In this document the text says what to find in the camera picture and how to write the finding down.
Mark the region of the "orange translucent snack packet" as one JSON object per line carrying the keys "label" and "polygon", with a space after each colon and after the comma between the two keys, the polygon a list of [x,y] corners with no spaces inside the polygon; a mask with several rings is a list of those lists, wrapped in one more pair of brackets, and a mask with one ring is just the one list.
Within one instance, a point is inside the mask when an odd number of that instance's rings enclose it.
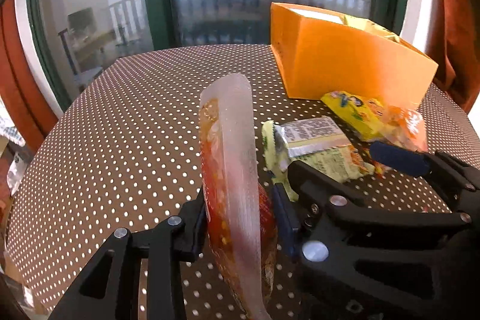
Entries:
{"label": "orange translucent snack packet", "polygon": [[380,121],[379,133],[384,140],[413,152],[428,151],[425,120],[421,113],[387,106]]}

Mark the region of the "polka dot brown tablecloth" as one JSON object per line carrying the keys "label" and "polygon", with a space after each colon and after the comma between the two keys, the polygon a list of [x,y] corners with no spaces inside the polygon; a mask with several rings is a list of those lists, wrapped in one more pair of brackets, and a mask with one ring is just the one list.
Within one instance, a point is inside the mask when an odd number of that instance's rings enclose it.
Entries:
{"label": "polka dot brown tablecloth", "polygon": [[[249,79],[259,182],[268,190],[262,124],[328,115],[366,159],[367,145],[321,101],[289,99],[269,46],[166,49],[121,58],[73,102],[35,154],[9,218],[7,251],[48,312],[118,227],[155,227],[194,198],[202,179],[199,94],[230,73]],[[419,108],[429,151],[479,168],[479,138],[465,112],[435,85]],[[349,183],[368,208],[448,208],[423,179],[395,171]],[[208,248],[181,265],[188,319],[247,319]]]}

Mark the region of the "large yellow chips bag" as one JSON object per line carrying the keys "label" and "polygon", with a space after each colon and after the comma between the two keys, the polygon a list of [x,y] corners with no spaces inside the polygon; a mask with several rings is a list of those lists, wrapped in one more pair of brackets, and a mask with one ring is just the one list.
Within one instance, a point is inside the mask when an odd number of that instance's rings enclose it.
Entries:
{"label": "large yellow chips bag", "polygon": [[363,32],[373,34],[377,37],[382,37],[386,40],[391,40],[393,42],[400,43],[400,37],[397,34],[395,34],[394,32],[391,32],[390,30],[384,28],[383,26],[377,23],[374,23],[370,19],[359,18],[359,17],[354,17],[352,15],[344,14],[341,16],[341,20],[346,26],[350,28],[356,28]]}

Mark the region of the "rust orange curtain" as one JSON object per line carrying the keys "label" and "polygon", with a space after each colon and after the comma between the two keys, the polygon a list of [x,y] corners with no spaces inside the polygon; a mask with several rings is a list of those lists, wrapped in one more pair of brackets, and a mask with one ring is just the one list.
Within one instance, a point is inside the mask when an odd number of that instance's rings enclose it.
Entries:
{"label": "rust orange curtain", "polygon": [[1,4],[1,98],[32,152],[37,152],[58,118],[41,94],[20,42],[14,0]]}
{"label": "rust orange curtain", "polygon": [[479,97],[479,0],[434,0],[427,54],[434,82],[465,112]]}

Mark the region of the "pale green snack packet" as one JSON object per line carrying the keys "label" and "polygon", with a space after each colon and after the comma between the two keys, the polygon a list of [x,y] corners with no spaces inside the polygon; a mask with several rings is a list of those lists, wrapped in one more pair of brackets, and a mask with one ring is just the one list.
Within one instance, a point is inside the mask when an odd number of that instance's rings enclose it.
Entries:
{"label": "pale green snack packet", "polygon": [[265,165],[272,180],[282,184],[292,202],[299,198],[287,179],[290,163],[301,161],[340,183],[374,173],[374,165],[360,156],[341,128],[329,116],[262,126]]}

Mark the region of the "rust orange right curtain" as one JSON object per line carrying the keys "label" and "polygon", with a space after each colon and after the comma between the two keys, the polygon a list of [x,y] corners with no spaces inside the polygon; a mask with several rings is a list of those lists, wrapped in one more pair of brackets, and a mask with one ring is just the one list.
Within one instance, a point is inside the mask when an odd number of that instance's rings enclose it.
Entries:
{"label": "rust orange right curtain", "polygon": [[479,97],[479,0],[434,0],[427,54],[434,82],[465,112]]}

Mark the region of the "rust orange left curtain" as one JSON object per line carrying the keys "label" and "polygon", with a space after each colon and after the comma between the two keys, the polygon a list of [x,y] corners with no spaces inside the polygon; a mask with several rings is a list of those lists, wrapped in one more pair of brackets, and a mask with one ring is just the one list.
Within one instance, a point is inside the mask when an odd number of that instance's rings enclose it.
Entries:
{"label": "rust orange left curtain", "polygon": [[32,152],[37,152],[58,118],[41,94],[20,42],[14,0],[1,4],[1,98]]}

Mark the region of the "orange cardboard box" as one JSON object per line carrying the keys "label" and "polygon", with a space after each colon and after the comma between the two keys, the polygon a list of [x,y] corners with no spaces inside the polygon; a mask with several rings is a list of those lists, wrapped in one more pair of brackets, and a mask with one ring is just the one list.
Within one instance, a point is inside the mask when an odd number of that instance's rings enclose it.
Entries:
{"label": "orange cardboard box", "polygon": [[346,91],[385,106],[416,110],[438,65],[400,43],[346,26],[342,13],[274,2],[271,48],[289,97],[319,100]]}

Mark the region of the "clear red spicy snack pouch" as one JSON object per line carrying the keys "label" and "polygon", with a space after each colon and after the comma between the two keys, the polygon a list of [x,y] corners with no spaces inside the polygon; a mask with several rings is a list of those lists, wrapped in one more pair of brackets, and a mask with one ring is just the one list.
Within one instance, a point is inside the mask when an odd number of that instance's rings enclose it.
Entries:
{"label": "clear red spicy snack pouch", "polygon": [[233,73],[202,91],[199,110],[202,190],[210,248],[249,319],[269,319],[278,230],[258,181],[251,85]]}

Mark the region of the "yellow cartoon snack packet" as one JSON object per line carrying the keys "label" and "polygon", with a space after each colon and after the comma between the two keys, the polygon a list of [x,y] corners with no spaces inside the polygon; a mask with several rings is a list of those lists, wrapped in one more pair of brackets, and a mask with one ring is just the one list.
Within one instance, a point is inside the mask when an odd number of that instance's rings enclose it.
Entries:
{"label": "yellow cartoon snack packet", "polygon": [[326,93],[320,99],[338,118],[350,126],[364,142],[383,138],[383,110],[380,101],[345,91]]}

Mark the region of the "balcony railing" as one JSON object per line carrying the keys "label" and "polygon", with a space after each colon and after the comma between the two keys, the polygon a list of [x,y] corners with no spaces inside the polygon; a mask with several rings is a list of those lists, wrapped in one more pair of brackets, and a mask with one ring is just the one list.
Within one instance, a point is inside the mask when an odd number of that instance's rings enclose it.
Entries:
{"label": "balcony railing", "polygon": [[320,7],[362,18],[370,13],[370,0],[175,0],[175,33],[181,46],[267,44],[273,2]]}

